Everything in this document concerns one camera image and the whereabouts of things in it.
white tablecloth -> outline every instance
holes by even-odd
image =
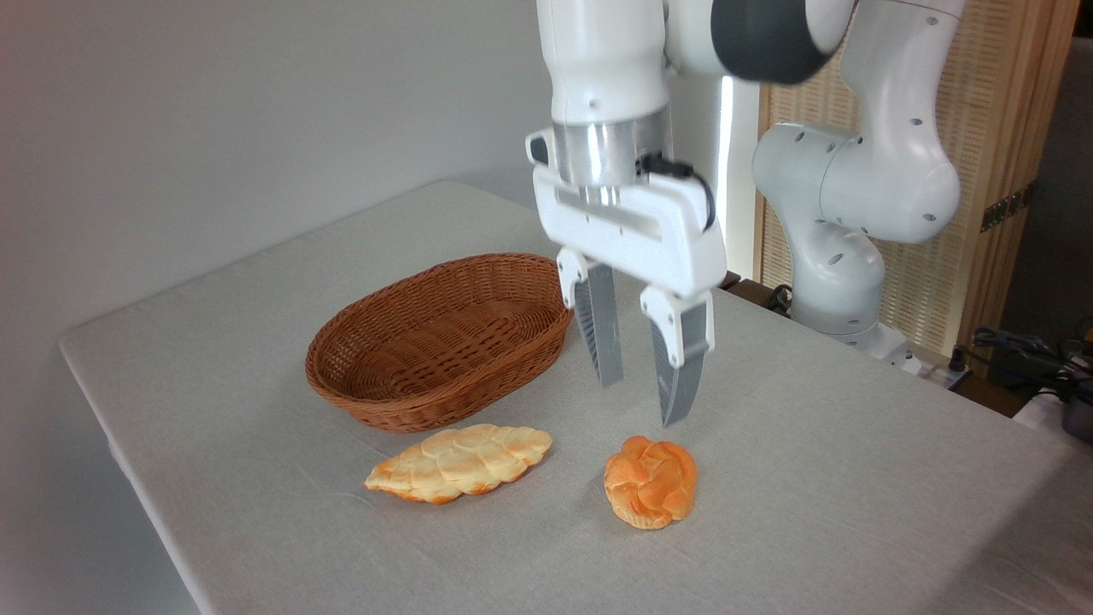
[[[519,482],[443,507],[364,490],[424,436],[354,422],[303,358],[342,306],[456,257],[553,256],[534,215],[439,182],[67,334],[118,463],[208,613],[1090,613],[1093,463],[731,295],[695,407],[659,426],[639,286],[626,379],[559,363],[463,422],[554,436]],[[687,520],[602,492],[635,434],[700,465]]]

toy bread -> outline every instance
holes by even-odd
[[[698,466],[686,449],[634,436],[611,456],[603,488],[615,516],[638,530],[681,521],[694,507]]]
[[[542,461],[552,443],[550,434],[530,427],[446,429],[377,465],[364,486],[406,500],[443,505],[516,481]]]

dark gray joint cap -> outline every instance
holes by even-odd
[[[804,0],[714,0],[709,26],[721,64],[747,81],[795,85],[833,55],[812,42]]]

brown wicker basket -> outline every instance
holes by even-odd
[[[571,320],[553,260],[471,256],[345,307],[315,336],[305,372],[316,393],[365,425],[425,431],[544,372]]]

wicker screen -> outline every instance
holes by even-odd
[[[1074,4],[1076,9],[1072,0],[1058,3]],[[937,100],[941,141],[960,174],[960,210],[945,230],[927,244],[873,239],[888,271],[881,320],[901,330],[913,343],[932,351],[948,353],[956,342],[968,286],[975,276],[972,269],[984,209],[1010,193],[1006,191],[1011,187],[1008,184],[1022,179],[998,177],[997,173],[996,153],[1012,142],[1011,137],[1002,134],[1002,126],[1009,123],[1012,132],[1019,116],[1027,113],[1012,108],[1014,100],[1004,94],[1027,86],[1014,82],[1024,79],[1016,64],[1023,61],[1035,63],[1034,69],[1045,68],[1039,62],[1042,51],[1034,59],[1024,56],[1037,48],[1036,38],[1042,39],[1041,47],[1046,40],[1049,27],[1044,24],[1051,21],[1045,16],[1049,12],[1038,0],[967,1]],[[837,60],[802,85],[764,87],[761,130],[789,120],[855,128],[858,103],[843,84]],[[1035,81],[1036,70],[1027,72]],[[1054,99],[1054,91],[1042,93]],[[792,264],[781,225],[761,197],[760,208],[759,279],[768,286],[790,283]]]

